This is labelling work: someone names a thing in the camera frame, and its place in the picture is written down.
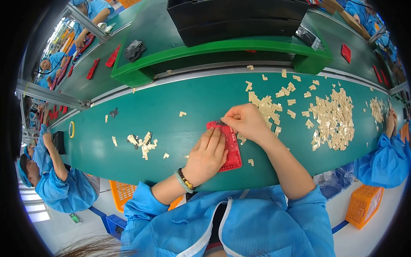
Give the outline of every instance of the zipper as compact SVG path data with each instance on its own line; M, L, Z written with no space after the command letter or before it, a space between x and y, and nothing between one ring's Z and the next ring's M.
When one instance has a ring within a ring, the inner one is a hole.
M227 203L226 211L224 212L224 216L223 216L223 218L221 219L220 227L218 228L218 237L220 238L220 242L221 242L221 244L223 245L224 251L226 251L226 253L227 253L228 255L231 255L231 256L234 256L234 257L243 257L242 255L240 255L240 254L234 252L233 250L231 250L230 248L228 248L228 246L226 246L226 245L224 244L223 240L222 240L223 226L224 226L224 223L225 223L226 220L227 220L227 217L228 217L228 215L229 215L229 212L230 212L230 210L231 210L231 206L232 206L232 205L233 205L233 198L229 197L229 198L228 198L228 203Z
M177 255L177 257L191 257L197 254L204 246L208 245L211 237L211 230L212 230L212 220L214 219L215 211L217 210L218 206L222 203L226 203L227 201L221 201L217 204L212 213L211 221L208 224L208 228L205 233L200 237L200 239L195 242L192 246L188 247L186 250L182 251Z

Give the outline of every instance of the bracelet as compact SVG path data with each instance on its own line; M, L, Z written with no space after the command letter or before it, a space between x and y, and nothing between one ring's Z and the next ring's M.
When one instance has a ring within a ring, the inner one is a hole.
M187 179L185 179L184 175L182 174L181 168L179 168L177 171L174 172L175 176L177 177L178 182L180 182L180 185L188 192L188 193L193 193L193 191L196 189L193 187L192 184L190 184Z

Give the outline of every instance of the cardboard box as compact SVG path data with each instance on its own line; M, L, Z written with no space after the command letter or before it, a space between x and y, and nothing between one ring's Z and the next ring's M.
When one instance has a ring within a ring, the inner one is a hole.
M364 26L362 26L361 24L358 24L356 20L354 20L354 18L346 11L340 12L342 18L344 18L344 20L348 23L348 25L350 25L350 27L352 27L353 29L355 29L355 31L357 31L358 33L360 33L363 38L365 39L370 39L371 37L369 36L367 30L364 28Z
M321 0L324 4L330 6L331 8L337 10L338 12L344 11L344 7L342 7L337 1L335 0Z
M329 12L329 13L331 13L331 14L334 14L334 13L335 13L335 9L334 9L334 8L332 8L332 7L329 6L329 5L324 4L323 2L320 2L320 7L321 7L321 8L324 8L327 12Z

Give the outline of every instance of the yellow tape roll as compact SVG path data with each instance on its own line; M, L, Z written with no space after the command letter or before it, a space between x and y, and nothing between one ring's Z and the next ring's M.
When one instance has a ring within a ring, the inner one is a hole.
M73 132L72 132L72 134L70 135L70 129L71 129L71 127L73 127ZM73 137L74 137L74 121L70 121L70 125L69 125L69 136L70 136L70 138L73 138Z

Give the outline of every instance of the black box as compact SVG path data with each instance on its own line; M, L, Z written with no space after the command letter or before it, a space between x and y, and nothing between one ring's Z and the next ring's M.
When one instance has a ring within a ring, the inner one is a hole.
M186 46L249 36L292 36L310 5L305 0L168 0Z
M63 131L57 131L53 134L53 144L58 151L58 154L66 154L66 149L64 148L64 133Z

